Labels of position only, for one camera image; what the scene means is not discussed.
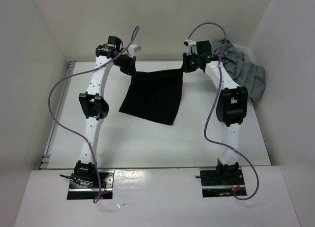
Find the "gray cloth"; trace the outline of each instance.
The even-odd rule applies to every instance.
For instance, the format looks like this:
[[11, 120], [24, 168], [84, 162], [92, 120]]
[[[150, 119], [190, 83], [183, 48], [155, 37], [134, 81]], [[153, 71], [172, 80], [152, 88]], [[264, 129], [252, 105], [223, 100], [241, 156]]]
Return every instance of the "gray cloth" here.
[[[212, 51], [215, 55], [220, 55], [224, 42], [212, 44]], [[244, 62], [244, 54], [236, 50], [231, 44], [225, 47], [222, 63], [231, 78], [241, 87], [245, 86], [250, 98], [259, 101], [264, 94], [266, 83], [264, 80], [265, 69], [251, 62]]]

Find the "black cloth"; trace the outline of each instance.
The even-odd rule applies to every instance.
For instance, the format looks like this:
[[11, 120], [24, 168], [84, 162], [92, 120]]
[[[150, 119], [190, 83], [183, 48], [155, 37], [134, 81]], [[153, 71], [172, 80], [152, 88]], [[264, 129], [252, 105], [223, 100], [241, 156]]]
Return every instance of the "black cloth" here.
[[161, 124], [172, 125], [182, 99], [180, 69], [136, 72], [120, 112]]

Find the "purple cable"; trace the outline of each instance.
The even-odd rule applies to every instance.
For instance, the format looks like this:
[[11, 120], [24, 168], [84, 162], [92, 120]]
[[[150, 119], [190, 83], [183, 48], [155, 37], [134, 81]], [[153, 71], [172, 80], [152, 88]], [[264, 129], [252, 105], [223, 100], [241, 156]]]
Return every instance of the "purple cable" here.
[[74, 134], [80, 136], [81, 138], [83, 138], [83, 139], [88, 143], [88, 145], [89, 145], [89, 149], [90, 149], [91, 154], [92, 154], [92, 159], [93, 159], [93, 162], [94, 162], [94, 166], [95, 166], [95, 169], [96, 169], [97, 180], [98, 180], [98, 194], [97, 194], [97, 196], [94, 198], [93, 203], [97, 203], [97, 202], [99, 201], [100, 197], [101, 197], [103, 194], [107, 193], [107, 192], [102, 192], [102, 190], [101, 190], [101, 180], [100, 180], [100, 175], [99, 175], [99, 171], [98, 171], [97, 164], [96, 164], [95, 154], [94, 154], [93, 149], [92, 149], [92, 145], [91, 145], [91, 143], [89, 142], [89, 140], [88, 140], [84, 135], [82, 135], [82, 134], [80, 134], [79, 132], [76, 132], [76, 131], [74, 131], [74, 130], [72, 130], [72, 129], [70, 129], [70, 128], [64, 126], [64, 125], [62, 125], [62, 124], [56, 119], [54, 113], [52, 112], [51, 105], [50, 105], [51, 95], [52, 95], [54, 89], [55, 89], [61, 82], [63, 82], [64, 80], [67, 80], [68, 78], [72, 78], [72, 77], [74, 77], [74, 76], [78, 76], [78, 75], [82, 75], [82, 74], [92, 73], [92, 72], [98, 71], [98, 70], [100, 70], [101, 68], [105, 67], [107, 64], [109, 64], [109, 63], [115, 61], [115, 60], [116, 60], [118, 57], [120, 57], [120, 56], [128, 49], [128, 47], [133, 43], [134, 39], [136, 38], [136, 36], [137, 36], [137, 34], [138, 34], [138, 31], [139, 31], [139, 26], [135, 27], [135, 29], [133, 30], [130, 43], [129, 43], [129, 44], [125, 47], [125, 49], [124, 49], [122, 52], [120, 52], [116, 57], [112, 58], [110, 61], [104, 63], [103, 65], [101, 65], [101, 66], [99, 66], [99, 67], [97, 67], [97, 68], [95, 68], [95, 69], [91, 69], [91, 70], [84, 71], [84, 72], [81, 72], [81, 73], [75, 73], [75, 74], [73, 74], [73, 75], [67, 76], [67, 77], [65, 77], [65, 78], [63, 78], [63, 79], [61, 79], [61, 80], [59, 80], [57, 83], [55, 83], [55, 85], [54, 85], [53, 88], [51, 89], [51, 91], [50, 91], [50, 93], [49, 93], [49, 96], [48, 96], [48, 109], [49, 109], [49, 113], [50, 113], [51, 117], [53, 118], [53, 120], [54, 120], [60, 127], [62, 127], [62, 128], [64, 128], [65, 130], [68, 130], [68, 131], [70, 131], [70, 132], [72, 132], [72, 133], [74, 133]]
[[237, 151], [235, 148], [233, 148], [233, 147], [231, 147], [231, 146], [229, 146], [229, 145], [227, 145], [227, 144], [225, 144], [225, 143], [222, 143], [222, 142], [213, 141], [213, 140], [209, 139], [208, 136], [207, 136], [208, 124], [209, 124], [210, 118], [211, 118], [211, 116], [212, 116], [212, 113], [213, 113], [213, 111], [214, 111], [214, 109], [215, 109], [215, 107], [216, 107], [216, 105], [217, 105], [217, 102], [218, 102], [218, 99], [219, 99], [219, 95], [220, 95], [220, 88], [221, 88], [221, 86], [222, 86], [221, 60], [222, 60], [222, 57], [223, 57], [223, 54], [224, 54], [224, 51], [225, 51], [226, 42], [227, 42], [227, 37], [226, 37], [226, 32], [225, 32], [224, 28], [223, 28], [221, 25], [216, 24], [216, 23], [212, 23], [212, 22], [206, 22], [206, 23], [203, 23], [203, 24], [198, 25], [198, 26], [191, 32], [191, 34], [189, 34], [189, 36], [188, 36], [187, 39], [190, 39], [191, 35], [192, 35], [199, 27], [201, 27], [201, 26], [203, 26], [203, 25], [206, 25], [206, 24], [218, 26], [218, 27], [222, 30], [222, 32], [223, 32], [223, 34], [224, 34], [224, 45], [223, 45], [223, 49], [222, 49], [222, 51], [221, 51], [221, 54], [220, 54], [220, 56], [219, 56], [219, 65], [218, 65], [218, 66], [219, 66], [219, 72], [220, 72], [219, 88], [218, 88], [218, 91], [217, 91], [217, 94], [216, 94], [215, 101], [213, 102], [213, 105], [212, 105], [212, 107], [211, 107], [210, 113], [209, 113], [209, 115], [208, 115], [208, 118], [207, 118], [207, 121], [206, 121], [206, 125], [205, 125], [205, 129], [204, 129], [204, 132], [203, 132], [203, 135], [204, 135], [204, 137], [205, 137], [205, 139], [206, 139], [207, 141], [209, 141], [209, 142], [211, 142], [211, 143], [214, 143], [214, 144], [218, 144], [218, 145], [221, 145], [221, 146], [228, 147], [229, 149], [233, 150], [233, 151], [236, 152], [238, 155], [240, 155], [241, 157], [243, 157], [243, 158], [248, 162], [248, 164], [251, 166], [252, 170], [253, 170], [254, 173], [255, 173], [256, 179], [257, 179], [256, 189], [255, 189], [255, 191], [253, 192], [253, 194], [250, 195], [249, 197], [246, 197], [246, 198], [239, 198], [238, 196], [236, 196], [236, 192], [237, 192], [238, 190], [240, 190], [240, 189], [237, 189], [237, 190], [235, 190], [235, 191], [233, 192], [233, 196], [234, 196], [236, 199], [238, 199], [238, 200], [249, 200], [249, 199], [251, 199], [252, 197], [254, 197], [254, 196], [256, 195], [256, 193], [257, 193], [257, 191], [258, 191], [258, 188], [259, 188], [259, 177], [258, 177], [258, 174], [257, 174], [257, 171], [256, 171], [255, 167], [254, 167], [253, 164], [250, 162], [250, 160], [247, 159], [247, 157], [245, 157], [242, 153], [240, 153], [239, 151]]

